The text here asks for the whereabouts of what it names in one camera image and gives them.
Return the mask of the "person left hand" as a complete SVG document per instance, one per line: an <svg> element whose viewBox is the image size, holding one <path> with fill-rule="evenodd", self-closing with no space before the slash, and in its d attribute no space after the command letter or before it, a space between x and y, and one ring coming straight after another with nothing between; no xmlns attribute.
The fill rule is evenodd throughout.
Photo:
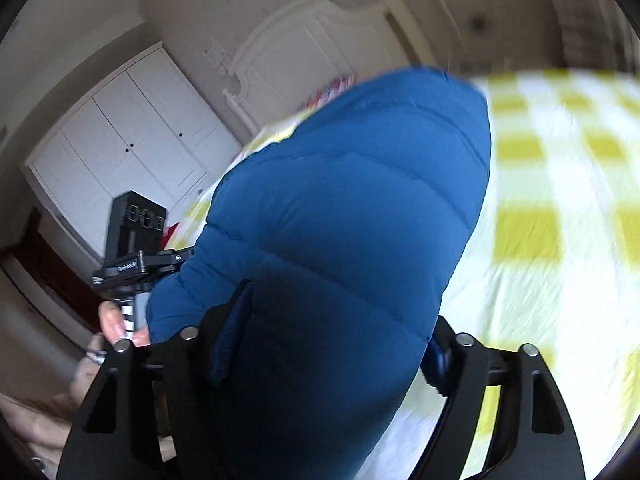
<svg viewBox="0 0 640 480"><path fill-rule="evenodd" d="M101 332L112 346L121 339L130 339L136 347L148 346L151 343L149 330L146 327L137 330L131 336L126 335L126 324L122 311L111 301L100 303L99 320Z"/></svg>

